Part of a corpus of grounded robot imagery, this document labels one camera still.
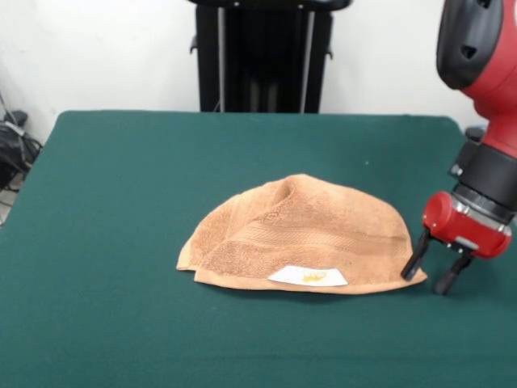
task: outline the black bag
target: black bag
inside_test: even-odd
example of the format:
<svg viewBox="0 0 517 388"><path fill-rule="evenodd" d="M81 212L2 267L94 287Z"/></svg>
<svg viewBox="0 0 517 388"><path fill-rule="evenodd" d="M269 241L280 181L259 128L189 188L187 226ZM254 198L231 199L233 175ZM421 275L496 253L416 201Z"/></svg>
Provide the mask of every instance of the black bag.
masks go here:
<svg viewBox="0 0 517 388"><path fill-rule="evenodd" d="M25 178L41 150L41 144L23 130L27 115L13 113L0 121L0 190L8 188L17 174Z"/></svg>

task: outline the metal pole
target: metal pole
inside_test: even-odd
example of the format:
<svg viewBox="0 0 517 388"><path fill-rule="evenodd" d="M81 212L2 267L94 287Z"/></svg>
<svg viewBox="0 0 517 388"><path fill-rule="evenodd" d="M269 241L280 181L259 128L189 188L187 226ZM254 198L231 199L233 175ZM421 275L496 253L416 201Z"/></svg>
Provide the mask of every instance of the metal pole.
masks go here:
<svg viewBox="0 0 517 388"><path fill-rule="evenodd" d="M305 113L305 102L307 101L307 87L309 85L310 56L313 49L314 12L309 12L307 20L307 37L305 38L305 59L304 72L301 89L300 113Z"/></svg>
<svg viewBox="0 0 517 388"><path fill-rule="evenodd" d="M218 16L218 35L219 35L219 109L221 112L225 111L225 96L226 96L226 10L219 8Z"/></svg>

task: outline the floor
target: floor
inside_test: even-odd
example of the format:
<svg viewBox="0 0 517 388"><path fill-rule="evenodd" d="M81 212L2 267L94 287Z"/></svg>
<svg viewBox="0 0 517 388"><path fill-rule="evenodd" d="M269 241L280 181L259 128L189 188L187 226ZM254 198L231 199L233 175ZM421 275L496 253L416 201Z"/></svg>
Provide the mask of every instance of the floor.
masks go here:
<svg viewBox="0 0 517 388"><path fill-rule="evenodd" d="M11 187L15 189L20 189L21 185L22 180L19 177L16 177L11 183ZM9 217L9 212L16 201L17 195L16 192L9 192L7 190L0 191L0 228L3 227L3 224Z"/></svg>

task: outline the white wall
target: white wall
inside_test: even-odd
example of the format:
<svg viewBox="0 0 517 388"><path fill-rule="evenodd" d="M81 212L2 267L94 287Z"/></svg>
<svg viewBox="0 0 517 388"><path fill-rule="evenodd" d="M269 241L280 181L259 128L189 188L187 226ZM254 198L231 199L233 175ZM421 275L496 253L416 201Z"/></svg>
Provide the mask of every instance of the white wall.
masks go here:
<svg viewBox="0 0 517 388"><path fill-rule="evenodd" d="M68 109L196 111L186 0L0 0L0 87L42 141ZM435 72L441 0L355 0L335 15L322 112L479 123Z"/></svg>

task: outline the printed logo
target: printed logo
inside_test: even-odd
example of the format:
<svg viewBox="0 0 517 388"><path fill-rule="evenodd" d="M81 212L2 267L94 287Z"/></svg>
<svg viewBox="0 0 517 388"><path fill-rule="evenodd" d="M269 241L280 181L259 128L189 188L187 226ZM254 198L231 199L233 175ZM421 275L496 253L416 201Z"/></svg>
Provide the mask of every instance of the printed logo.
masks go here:
<svg viewBox="0 0 517 388"><path fill-rule="evenodd" d="M311 281L320 281L326 278L326 272L317 271L317 272L307 272L303 275L303 282L310 283Z"/></svg>

